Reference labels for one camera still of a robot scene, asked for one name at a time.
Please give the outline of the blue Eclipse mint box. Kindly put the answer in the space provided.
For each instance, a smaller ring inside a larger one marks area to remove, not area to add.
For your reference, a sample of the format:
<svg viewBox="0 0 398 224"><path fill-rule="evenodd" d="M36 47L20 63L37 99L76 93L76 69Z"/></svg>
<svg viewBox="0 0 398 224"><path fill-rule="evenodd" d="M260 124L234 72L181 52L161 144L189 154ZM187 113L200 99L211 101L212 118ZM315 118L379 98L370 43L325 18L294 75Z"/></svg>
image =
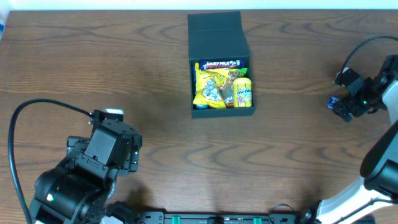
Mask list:
<svg viewBox="0 0 398 224"><path fill-rule="evenodd" d="M334 105L337 104L337 102L339 102L339 98L335 97L335 96L329 96L328 99L328 103L327 103L327 108L332 110Z"/></svg>

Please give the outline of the blue Oreo cookie pack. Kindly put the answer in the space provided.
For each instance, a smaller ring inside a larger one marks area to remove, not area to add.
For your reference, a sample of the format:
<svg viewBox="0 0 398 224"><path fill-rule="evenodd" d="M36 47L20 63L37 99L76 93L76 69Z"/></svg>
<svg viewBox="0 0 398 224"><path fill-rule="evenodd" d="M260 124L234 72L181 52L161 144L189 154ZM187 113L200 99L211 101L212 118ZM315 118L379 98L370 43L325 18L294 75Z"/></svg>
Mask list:
<svg viewBox="0 0 398 224"><path fill-rule="evenodd" d="M209 106L208 105L195 105L195 108L197 110L206 110L206 109L209 109Z"/></svg>

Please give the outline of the yellow snack bag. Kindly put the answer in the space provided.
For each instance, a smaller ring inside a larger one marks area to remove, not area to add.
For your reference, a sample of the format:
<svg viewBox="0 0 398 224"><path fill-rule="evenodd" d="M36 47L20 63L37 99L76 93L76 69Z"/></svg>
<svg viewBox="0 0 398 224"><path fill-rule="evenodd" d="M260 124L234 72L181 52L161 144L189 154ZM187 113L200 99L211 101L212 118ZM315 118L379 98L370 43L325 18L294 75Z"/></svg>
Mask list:
<svg viewBox="0 0 398 224"><path fill-rule="evenodd" d="M194 66L195 97L193 105L208 105L210 108L225 109L226 104L220 93L220 85L226 80L222 69L200 70L198 62Z"/></svg>

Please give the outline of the yellow candy bottle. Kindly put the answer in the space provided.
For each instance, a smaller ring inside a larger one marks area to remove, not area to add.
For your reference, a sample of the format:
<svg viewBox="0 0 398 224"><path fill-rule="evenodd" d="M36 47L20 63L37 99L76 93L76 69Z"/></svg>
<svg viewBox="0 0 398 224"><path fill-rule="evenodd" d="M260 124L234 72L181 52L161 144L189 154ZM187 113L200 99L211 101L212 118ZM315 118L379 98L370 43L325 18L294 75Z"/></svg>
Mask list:
<svg viewBox="0 0 398 224"><path fill-rule="evenodd" d="M252 106L252 82L249 78L237 78L233 82L233 100L235 108Z"/></svg>

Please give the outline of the green Haribo gummy bag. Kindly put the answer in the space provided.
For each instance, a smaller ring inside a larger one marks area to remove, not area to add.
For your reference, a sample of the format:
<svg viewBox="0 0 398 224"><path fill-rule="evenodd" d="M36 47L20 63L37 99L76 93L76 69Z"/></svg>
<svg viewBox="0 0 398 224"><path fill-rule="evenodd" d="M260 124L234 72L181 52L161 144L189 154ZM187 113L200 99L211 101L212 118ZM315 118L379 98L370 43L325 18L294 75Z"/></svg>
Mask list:
<svg viewBox="0 0 398 224"><path fill-rule="evenodd" d="M226 80L220 85L220 93L224 99L227 108L233 107L233 82L237 78L242 78L247 73L247 68L230 68L230 69L222 69L223 74L226 73Z"/></svg>

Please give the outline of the Dairy Milk chocolate bar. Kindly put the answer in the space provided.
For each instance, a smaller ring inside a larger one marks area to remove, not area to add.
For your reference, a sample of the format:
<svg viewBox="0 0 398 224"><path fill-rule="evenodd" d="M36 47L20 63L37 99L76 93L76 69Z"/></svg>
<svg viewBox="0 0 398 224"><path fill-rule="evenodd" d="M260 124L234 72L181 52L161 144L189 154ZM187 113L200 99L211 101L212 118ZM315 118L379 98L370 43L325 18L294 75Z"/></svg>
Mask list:
<svg viewBox="0 0 398 224"><path fill-rule="evenodd" d="M201 59L198 63L198 68L200 70L218 69L218 68L243 68L244 60L224 60L224 61L209 61Z"/></svg>

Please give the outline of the dark green box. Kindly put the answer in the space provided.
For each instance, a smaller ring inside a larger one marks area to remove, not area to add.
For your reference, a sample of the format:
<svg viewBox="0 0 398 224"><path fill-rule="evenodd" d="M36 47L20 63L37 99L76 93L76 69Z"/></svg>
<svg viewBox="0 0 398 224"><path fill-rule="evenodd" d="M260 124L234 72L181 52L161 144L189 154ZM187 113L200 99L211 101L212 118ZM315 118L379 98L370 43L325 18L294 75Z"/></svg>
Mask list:
<svg viewBox="0 0 398 224"><path fill-rule="evenodd" d="M248 69L245 76L251 81L254 80L249 46L239 11L189 14L187 22L191 99L194 99L196 93L193 67L201 59L208 61L242 59Z"/></svg>

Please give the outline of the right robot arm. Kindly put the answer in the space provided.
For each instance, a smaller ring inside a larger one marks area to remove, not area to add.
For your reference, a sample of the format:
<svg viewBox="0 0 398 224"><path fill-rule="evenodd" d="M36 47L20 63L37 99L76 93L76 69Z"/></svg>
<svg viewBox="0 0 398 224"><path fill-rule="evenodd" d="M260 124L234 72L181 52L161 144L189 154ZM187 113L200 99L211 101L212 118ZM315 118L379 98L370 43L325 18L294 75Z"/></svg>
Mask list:
<svg viewBox="0 0 398 224"><path fill-rule="evenodd" d="M388 56L375 78L364 79L345 67L336 76L348 94L330 97L328 107L349 122L386 110L391 127L365 155L360 176L335 196L304 211L296 223L374 223L371 213L397 204L397 56Z"/></svg>

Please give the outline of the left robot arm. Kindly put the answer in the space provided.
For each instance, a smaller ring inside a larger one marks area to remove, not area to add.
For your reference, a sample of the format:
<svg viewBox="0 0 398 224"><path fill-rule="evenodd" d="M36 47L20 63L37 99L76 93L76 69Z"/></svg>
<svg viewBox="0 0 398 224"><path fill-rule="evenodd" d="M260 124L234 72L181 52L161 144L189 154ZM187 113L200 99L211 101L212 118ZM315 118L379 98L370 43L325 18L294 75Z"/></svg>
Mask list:
<svg viewBox="0 0 398 224"><path fill-rule="evenodd" d="M35 183L34 223L99 223L116 180L137 170L139 134L67 139L67 155Z"/></svg>

